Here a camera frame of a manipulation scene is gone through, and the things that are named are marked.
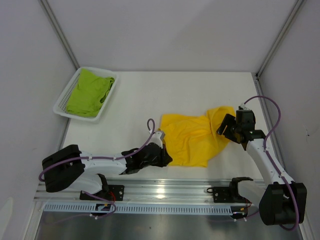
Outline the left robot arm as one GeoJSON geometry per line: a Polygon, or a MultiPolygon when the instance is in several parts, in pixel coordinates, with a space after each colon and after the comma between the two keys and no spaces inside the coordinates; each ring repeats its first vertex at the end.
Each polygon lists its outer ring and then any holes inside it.
{"type": "Polygon", "coordinates": [[[109,193],[107,175],[136,174],[149,166],[166,167],[172,161],[165,145],[159,146],[154,142],[114,156],[95,156],[71,144],[42,161],[39,180],[44,182],[48,193],[70,188],[103,200],[109,193]]]}

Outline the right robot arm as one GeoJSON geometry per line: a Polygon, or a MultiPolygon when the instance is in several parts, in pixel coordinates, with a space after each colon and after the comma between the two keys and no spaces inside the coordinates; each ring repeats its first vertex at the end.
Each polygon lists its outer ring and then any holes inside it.
{"type": "Polygon", "coordinates": [[[295,228],[304,221],[307,188],[287,174],[269,151],[266,135],[255,125],[253,111],[240,108],[235,115],[225,115],[216,133],[242,146],[256,164],[266,187],[260,187],[250,177],[234,177],[228,187],[212,189],[214,202],[248,201],[258,207],[265,225],[295,228]]]}

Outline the yellow shorts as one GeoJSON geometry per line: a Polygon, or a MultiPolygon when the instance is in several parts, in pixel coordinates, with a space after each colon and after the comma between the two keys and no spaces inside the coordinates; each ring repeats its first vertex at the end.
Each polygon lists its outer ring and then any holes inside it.
{"type": "Polygon", "coordinates": [[[203,167],[219,155],[230,140],[216,133],[226,114],[235,115],[232,106],[219,106],[206,111],[205,115],[187,116],[177,113],[164,114],[160,130],[170,166],[203,167]]]}

